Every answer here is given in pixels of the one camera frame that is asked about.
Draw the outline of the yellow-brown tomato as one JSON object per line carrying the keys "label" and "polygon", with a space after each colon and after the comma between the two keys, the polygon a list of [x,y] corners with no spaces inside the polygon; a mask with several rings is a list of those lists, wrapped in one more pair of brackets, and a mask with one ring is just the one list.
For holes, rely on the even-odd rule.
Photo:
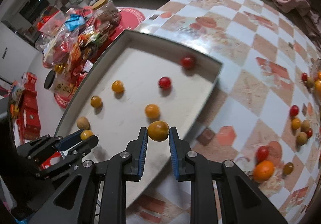
{"label": "yellow-brown tomato", "polygon": [[92,96],[92,98],[90,100],[90,104],[92,107],[97,109],[102,106],[102,100],[99,96]]}

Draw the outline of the yellow cherry tomato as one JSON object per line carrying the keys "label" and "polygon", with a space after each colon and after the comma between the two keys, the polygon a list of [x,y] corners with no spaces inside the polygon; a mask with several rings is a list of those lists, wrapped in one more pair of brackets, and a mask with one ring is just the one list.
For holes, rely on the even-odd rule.
{"label": "yellow cherry tomato", "polygon": [[168,138],[169,135],[169,126],[164,121],[155,121],[152,122],[147,129],[148,136],[153,141],[164,141]]}

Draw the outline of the yellow tomato mid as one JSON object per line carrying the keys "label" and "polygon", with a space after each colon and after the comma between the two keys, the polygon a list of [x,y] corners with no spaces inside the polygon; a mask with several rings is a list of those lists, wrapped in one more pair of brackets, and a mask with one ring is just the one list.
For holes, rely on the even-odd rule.
{"label": "yellow tomato mid", "polygon": [[160,108],[156,104],[149,104],[145,107],[145,115],[149,119],[157,119],[161,114]]}

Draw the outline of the red cherry tomato with stem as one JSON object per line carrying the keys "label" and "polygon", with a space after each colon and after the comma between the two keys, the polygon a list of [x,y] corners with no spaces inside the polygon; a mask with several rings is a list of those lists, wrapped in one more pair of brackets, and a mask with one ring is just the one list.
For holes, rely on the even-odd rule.
{"label": "red cherry tomato with stem", "polygon": [[193,56],[186,56],[181,59],[181,65],[186,70],[194,68],[195,64],[196,59]]}

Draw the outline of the red gift box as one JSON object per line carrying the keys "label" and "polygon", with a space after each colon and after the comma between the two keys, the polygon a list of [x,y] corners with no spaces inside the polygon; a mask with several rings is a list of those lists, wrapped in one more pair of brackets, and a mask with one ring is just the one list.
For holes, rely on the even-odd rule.
{"label": "red gift box", "polygon": [[37,91],[35,84],[37,76],[31,72],[22,77],[22,102],[17,119],[20,141],[35,140],[40,137],[41,124],[38,114]]}

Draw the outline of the large orange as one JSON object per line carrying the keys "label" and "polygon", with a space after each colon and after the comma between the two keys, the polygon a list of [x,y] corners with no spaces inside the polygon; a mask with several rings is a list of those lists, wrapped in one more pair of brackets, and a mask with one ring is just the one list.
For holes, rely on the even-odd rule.
{"label": "large orange", "polygon": [[265,160],[256,165],[253,171],[253,180],[257,183],[263,183],[274,174],[274,164]]}

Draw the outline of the red tomato beside orange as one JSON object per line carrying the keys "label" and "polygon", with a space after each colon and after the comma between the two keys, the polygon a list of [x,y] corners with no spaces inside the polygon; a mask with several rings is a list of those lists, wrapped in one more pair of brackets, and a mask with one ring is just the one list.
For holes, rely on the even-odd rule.
{"label": "red tomato beside orange", "polygon": [[267,146],[261,146],[256,152],[257,163],[263,162],[269,156],[269,149]]}

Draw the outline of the brownish cherry tomato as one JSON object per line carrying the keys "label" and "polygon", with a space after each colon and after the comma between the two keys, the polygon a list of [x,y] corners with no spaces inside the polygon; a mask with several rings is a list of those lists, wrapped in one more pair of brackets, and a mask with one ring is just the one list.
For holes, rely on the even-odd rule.
{"label": "brownish cherry tomato", "polygon": [[287,176],[291,174],[294,170],[294,164],[292,162],[286,163],[283,167],[283,175]]}

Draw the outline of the black lidded can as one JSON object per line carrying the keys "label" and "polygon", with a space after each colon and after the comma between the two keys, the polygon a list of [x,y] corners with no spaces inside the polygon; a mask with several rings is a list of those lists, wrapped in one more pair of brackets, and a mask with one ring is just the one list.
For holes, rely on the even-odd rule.
{"label": "black lidded can", "polygon": [[64,76],[54,70],[51,70],[48,73],[44,82],[44,88],[63,97],[70,97],[77,90],[76,85],[72,84]]}

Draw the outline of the shallow grey white tray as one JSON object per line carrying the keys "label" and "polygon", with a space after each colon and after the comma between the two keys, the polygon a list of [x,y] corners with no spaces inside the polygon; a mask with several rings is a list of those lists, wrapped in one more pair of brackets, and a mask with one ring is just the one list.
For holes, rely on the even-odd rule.
{"label": "shallow grey white tray", "polygon": [[[186,70],[181,59],[193,56],[194,68]],[[145,107],[156,104],[160,120],[175,126],[181,138],[208,101],[222,70],[222,63],[188,46],[137,31],[123,31],[95,62],[83,79],[63,114],[56,136],[65,137],[78,128],[76,121],[86,117],[98,145],[87,155],[102,162],[125,150],[138,137],[141,127],[151,120]],[[171,79],[171,88],[158,86],[161,77]],[[112,83],[123,82],[123,93],[114,93]],[[102,106],[91,106],[99,96]]]}

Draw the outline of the red tomato by kiwis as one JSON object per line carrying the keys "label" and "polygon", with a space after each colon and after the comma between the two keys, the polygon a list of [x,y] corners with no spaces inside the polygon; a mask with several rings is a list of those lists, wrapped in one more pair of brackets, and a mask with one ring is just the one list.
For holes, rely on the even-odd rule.
{"label": "red tomato by kiwis", "polygon": [[309,128],[308,131],[306,132],[306,134],[307,134],[307,138],[310,139],[312,137],[312,134],[313,134],[312,128]]}

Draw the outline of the red tomato upper middle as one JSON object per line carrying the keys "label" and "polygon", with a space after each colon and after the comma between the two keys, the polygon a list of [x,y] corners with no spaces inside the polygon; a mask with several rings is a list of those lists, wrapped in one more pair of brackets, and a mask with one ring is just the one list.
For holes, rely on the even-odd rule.
{"label": "red tomato upper middle", "polygon": [[299,113],[299,107],[297,105],[293,105],[290,108],[290,117],[296,117]]}

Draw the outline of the pile of snack packets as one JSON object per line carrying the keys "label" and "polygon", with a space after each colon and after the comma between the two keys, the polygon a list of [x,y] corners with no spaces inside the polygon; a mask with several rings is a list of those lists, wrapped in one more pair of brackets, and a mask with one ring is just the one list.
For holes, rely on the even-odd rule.
{"label": "pile of snack packets", "polygon": [[99,32],[91,6],[74,6],[65,13],[52,7],[48,9],[53,12],[44,11],[37,23],[40,37],[35,43],[36,49],[43,54],[44,67],[58,66],[64,76],[71,77],[80,65],[97,56],[116,28]]}

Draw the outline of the snack jar wooden lid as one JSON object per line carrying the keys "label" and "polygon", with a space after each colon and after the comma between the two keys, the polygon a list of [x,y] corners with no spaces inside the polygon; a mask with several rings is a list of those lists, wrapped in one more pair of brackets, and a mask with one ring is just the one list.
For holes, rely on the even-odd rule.
{"label": "snack jar wooden lid", "polygon": [[112,0],[98,0],[91,8],[95,18],[95,27],[99,32],[110,31],[119,25],[121,16]]}

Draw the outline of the red tomato near bowl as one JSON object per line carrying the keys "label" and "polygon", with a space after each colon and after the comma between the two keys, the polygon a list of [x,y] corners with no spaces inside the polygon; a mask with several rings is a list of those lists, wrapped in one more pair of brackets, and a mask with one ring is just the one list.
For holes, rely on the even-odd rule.
{"label": "red tomato near bowl", "polygon": [[306,81],[307,81],[307,78],[308,78],[307,73],[302,73],[302,75],[301,75],[302,81],[303,81],[303,82],[306,82]]}

